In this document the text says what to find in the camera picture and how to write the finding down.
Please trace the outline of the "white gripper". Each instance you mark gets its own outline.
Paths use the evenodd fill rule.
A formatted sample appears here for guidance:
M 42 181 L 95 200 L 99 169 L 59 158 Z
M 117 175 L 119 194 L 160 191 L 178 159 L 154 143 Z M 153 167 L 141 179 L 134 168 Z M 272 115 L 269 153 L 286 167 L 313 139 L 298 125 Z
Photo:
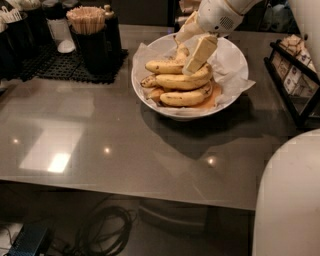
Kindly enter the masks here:
M 195 35 L 205 32 L 226 36 L 233 32 L 242 22 L 244 16 L 257 3 L 263 0 L 202 0 L 197 11 L 194 11 L 174 40 L 180 44 Z M 182 73 L 196 73 L 217 49 L 218 39 L 215 35 L 207 34 L 199 37 L 187 57 Z

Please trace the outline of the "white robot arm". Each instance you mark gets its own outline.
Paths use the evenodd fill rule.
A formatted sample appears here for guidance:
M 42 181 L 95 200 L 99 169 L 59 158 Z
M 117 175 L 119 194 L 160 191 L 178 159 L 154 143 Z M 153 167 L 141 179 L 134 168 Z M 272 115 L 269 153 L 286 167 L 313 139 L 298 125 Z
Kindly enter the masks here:
M 230 34 L 262 0 L 201 0 L 177 39 Z M 252 256 L 320 256 L 320 130 L 283 144 L 269 160 L 257 197 Z

